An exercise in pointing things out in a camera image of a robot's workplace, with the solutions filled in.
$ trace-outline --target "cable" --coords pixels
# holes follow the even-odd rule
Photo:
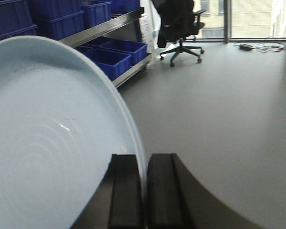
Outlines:
[[[267,41],[271,37],[266,38],[264,41],[258,43],[255,47],[252,47],[252,49],[256,49],[261,53],[266,53],[266,52],[281,52],[284,49],[286,49],[286,45],[282,42],[279,41]],[[247,45],[245,43],[237,42],[234,44],[234,46],[243,46]]]

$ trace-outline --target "chair base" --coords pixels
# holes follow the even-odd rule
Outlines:
[[[198,57],[197,63],[201,63],[201,62],[202,62],[202,59],[200,58],[200,55],[198,55],[197,53],[191,51],[191,49],[200,49],[200,54],[203,54],[203,53],[204,53],[204,50],[202,49],[202,47],[201,47],[201,46],[183,46],[183,42],[184,42],[184,41],[183,41],[182,39],[180,39],[180,40],[179,40],[179,46],[178,46],[178,47],[160,53],[160,60],[163,60],[163,59],[164,59],[164,57],[162,56],[163,54],[168,54],[168,53],[173,53],[173,52],[174,52],[175,54],[173,55],[173,57],[171,58],[171,61],[170,61],[170,66],[171,66],[171,67],[174,67],[174,66],[175,66],[175,64],[173,63],[174,59],[175,59],[179,54],[181,54],[181,53],[183,53],[183,52],[186,52],[186,53],[191,54],[191,55],[193,55],[193,56],[197,56],[197,57]]]

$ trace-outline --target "power adapter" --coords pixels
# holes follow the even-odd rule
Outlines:
[[[253,50],[253,46],[249,44],[240,44],[239,49],[244,50],[244,51],[251,51]]]

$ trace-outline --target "gray floor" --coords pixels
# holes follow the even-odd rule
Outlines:
[[[204,167],[226,156],[248,162],[252,152],[286,162],[286,52],[243,52],[232,44],[202,44],[203,62],[180,54],[175,67],[156,61],[119,88],[141,133],[147,156],[190,158],[199,180],[212,189]]]

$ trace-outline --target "window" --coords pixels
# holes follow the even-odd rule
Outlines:
[[[214,28],[205,28],[202,29],[202,38],[223,38],[224,37],[224,28],[223,27],[214,27]]]
[[[286,38],[286,0],[232,0],[232,38]]]
[[[224,13],[224,0],[218,0],[218,14]]]
[[[210,2],[209,0],[200,0],[201,1],[201,9],[204,9],[205,12],[203,14],[210,14]]]

